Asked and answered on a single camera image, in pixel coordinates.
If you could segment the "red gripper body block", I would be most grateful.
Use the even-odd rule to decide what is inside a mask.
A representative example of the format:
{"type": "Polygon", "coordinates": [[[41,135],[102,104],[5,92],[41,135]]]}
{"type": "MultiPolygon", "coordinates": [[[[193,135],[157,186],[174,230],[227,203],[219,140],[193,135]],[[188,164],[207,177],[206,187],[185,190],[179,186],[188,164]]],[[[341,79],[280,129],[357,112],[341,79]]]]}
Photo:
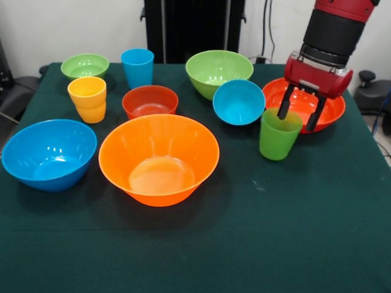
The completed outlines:
{"type": "Polygon", "coordinates": [[[335,99],[348,88],[353,70],[323,65],[293,51],[285,65],[284,78],[299,89],[335,99]]]}

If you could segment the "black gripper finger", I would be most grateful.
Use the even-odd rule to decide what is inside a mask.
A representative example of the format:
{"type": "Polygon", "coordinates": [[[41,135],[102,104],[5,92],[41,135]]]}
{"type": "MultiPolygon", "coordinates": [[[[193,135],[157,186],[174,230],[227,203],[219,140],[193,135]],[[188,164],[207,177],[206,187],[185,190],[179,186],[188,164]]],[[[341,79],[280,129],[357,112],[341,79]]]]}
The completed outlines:
{"type": "Polygon", "coordinates": [[[327,100],[327,98],[323,95],[316,94],[315,96],[318,99],[318,103],[315,111],[311,114],[307,122],[306,130],[309,132],[313,132],[315,130],[327,100]]]}
{"type": "Polygon", "coordinates": [[[277,116],[279,119],[285,119],[290,108],[290,98],[293,93],[295,86],[293,84],[289,84],[282,98],[282,102],[279,107],[279,111],[277,116]]]}

